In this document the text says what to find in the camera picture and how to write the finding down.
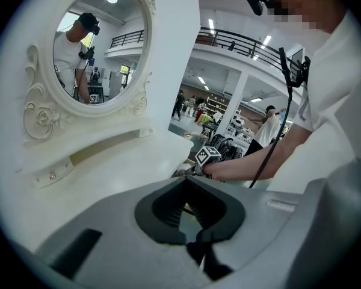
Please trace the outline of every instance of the white ceiling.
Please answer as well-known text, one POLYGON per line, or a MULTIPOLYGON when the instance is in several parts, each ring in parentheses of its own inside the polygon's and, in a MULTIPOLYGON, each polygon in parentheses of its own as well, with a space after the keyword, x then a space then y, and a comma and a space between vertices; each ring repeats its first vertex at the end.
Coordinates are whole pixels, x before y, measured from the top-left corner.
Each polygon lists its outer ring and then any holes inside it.
POLYGON ((139 65, 140 55, 124 55, 122 57, 110 57, 108 59, 118 61, 126 66, 131 66, 133 63, 139 65))
POLYGON ((78 0, 76 6, 89 7, 87 11, 94 8, 100 11, 98 16, 105 13, 115 19, 114 23, 117 25, 141 16, 140 8, 133 0, 118 0, 115 4, 109 3, 107 0, 78 0))
MULTIPOLYGON (((233 72, 234 76, 236 75, 237 78, 239 78, 240 74, 237 70, 229 69, 220 64, 190 58, 182 82, 205 90, 204 85, 198 79, 198 76, 201 76, 211 92, 222 94, 225 90, 226 93, 232 95, 236 82, 225 87, 229 72, 233 72)), ((266 82, 250 76, 246 82, 242 100, 250 102, 250 105, 261 111, 265 111, 269 105, 273 105, 277 110, 281 110, 282 108, 286 108, 288 97, 281 94, 266 82), (262 98, 262 101, 255 103, 250 102, 250 100, 255 98, 262 98)), ((289 117, 294 117, 297 110, 297 105, 291 104, 289 117)))
POLYGON ((296 43, 314 53, 328 39, 329 34, 309 28, 295 16, 276 17, 264 8, 261 16, 254 14, 246 0, 199 0, 201 25, 213 19, 218 29, 233 31, 263 41, 271 35, 270 46, 285 51, 296 43))

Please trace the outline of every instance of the balcony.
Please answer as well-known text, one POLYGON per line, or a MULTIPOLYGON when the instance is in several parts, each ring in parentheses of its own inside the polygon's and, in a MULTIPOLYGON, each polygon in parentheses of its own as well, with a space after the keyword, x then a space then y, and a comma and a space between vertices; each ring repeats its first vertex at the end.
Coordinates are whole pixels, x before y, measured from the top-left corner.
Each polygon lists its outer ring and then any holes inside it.
MULTIPOLYGON (((112 39, 110 49, 106 51, 106 57, 115 57, 125 54, 137 54, 134 50, 127 53, 128 49, 138 49, 143 47, 144 30, 127 33, 112 39)), ((210 29, 202 27, 196 38, 196 44, 213 46, 236 52, 239 55, 249 57, 266 66, 282 71, 278 50, 264 45, 261 42, 230 31, 220 29, 210 29)), ((292 78, 297 76, 299 66, 291 59, 288 65, 292 73, 292 78)))

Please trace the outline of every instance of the man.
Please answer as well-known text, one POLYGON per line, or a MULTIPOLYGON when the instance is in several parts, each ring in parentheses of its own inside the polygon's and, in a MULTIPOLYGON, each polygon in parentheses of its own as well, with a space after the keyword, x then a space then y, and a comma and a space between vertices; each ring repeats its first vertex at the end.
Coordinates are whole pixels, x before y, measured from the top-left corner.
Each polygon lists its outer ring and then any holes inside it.
POLYGON ((90 102, 87 78, 84 74, 87 62, 79 56, 79 53, 87 52, 81 40, 88 33, 93 32, 95 25, 97 25, 96 17, 91 13, 83 13, 67 32, 56 33, 54 43, 54 63, 60 71, 60 80, 64 84, 64 89, 73 97, 76 80, 79 95, 86 104, 90 102))
MULTIPOLYGON (((353 15, 338 0, 274 1, 276 13, 282 8, 332 34, 312 57, 294 123, 278 141, 259 177, 274 177, 268 190, 303 193, 308 182, 326 178, 355 159, 335 112, 361 81, 361 32, 353 15)), ((269 149, 208 164, 203 171, 218 180, 252 180, 269 149)))
POLYGON ((254 139, 251 141, 245 156, 248 156, 267 147, 270 144, 271 140, 278 134, 280 123, 279 119, 275 115, 275 111, 276 108, 274 106, 267 106, 267 120, 258 130, 257 134, 254 136, 254 139))
POLYGON ((179 90, 178 96, 176 97, 173 114, 172 114, 172 117, 174 117, 175 111, 178 113, 178 121, 181 121, 181 112, 180 111, 181 111, 182 104, 184 101, 185 101, 185 97, 183 96, 183 91, 179 90))
POLYGON ((99 81, 99 78, 100 78, 100 73, 97 70, 97 66, 95 66, 94 71, 92 71, 91 75, 90 75, 91 84, 92 83, 97 84, 97 82, 99 81))

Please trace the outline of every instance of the oval mirror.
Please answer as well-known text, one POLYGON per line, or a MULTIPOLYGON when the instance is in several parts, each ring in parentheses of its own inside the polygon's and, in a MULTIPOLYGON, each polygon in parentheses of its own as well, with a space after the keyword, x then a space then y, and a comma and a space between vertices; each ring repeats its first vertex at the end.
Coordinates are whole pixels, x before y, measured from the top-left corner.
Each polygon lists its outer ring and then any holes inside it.
POLYGON ((138 0, 77 0, 54 40, 54 68, 62 89, 77 102, 99 105, 133 83, 142 48, 144 20, 138 0))

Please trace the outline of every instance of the clothing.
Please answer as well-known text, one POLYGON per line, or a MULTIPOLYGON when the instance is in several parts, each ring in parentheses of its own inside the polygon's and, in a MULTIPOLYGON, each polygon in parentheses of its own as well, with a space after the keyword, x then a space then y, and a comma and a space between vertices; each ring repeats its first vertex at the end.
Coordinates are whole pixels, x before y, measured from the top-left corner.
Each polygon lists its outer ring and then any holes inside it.
POLYGON ((72 43, 67 40, 65 32, 57 32, 54 43, 54 64, 59 68, 60 80, 65 90, 73 96, 76 69, 84 69, 86 61, 79 57, 80 52, 86 53, 87 48, 82 42, 72 43))
POLYGON ((194 107, 187 106, 185 116, 193 117, 194 107))
POLYGON ((175 107, 180 109, 184 101, 185 101, 185 97, 182 94, 178 94, 175 102, 175 107))
POLYGON ((308 83, 294 119, 294 124, 313 133, 277 171, 268 190, 303 193, 308 182, 326 178, 354 160, 335 112, 360 81, 361 31, 348 11, 312 57, 308 83))
POLYGON ((279 119, 273 114, 266 122, 261 126, 254 139, 262 146, 267 147, 270 141, 278 134, 278 130, 281 127, 279 119))
POLYGON ((194 106, 195 106, 195 99, 194 98, 191 98, 188 100, 188 105, 194 109, 194 106))
POLYGON ((213 120, 215 122, 219 122, 219 120, 222 118, 223 114, 219 113, 219 112, 216 112, 214 115, 213 115, 213 120))
POLYGON ((176 105, 174 106, 173 114, 171 116, 173 117, 175 115, 175 111, 178 113, 178 118, 181 118, 180 108, 177 107, 176 105))
POLYGON ((253 139, 250 143, 250 146, 248 146, 245 156, 248 156, 254 152, 257 152, 259 150, 262 150, 264 147, 262 147, 255 139, 253 139))
POLYGON ((198 119, 199 119, 199 117, 200 117, 201 114, 203 114, 203 109, 198 110, 197 116, 196 116, 196 118, 195 118, 195 120, 194 120, 195 122, 198 122, 198 119))
POLYGON ((198 109, 205 109, 206 103, 201 103, 198 105, 198 109))

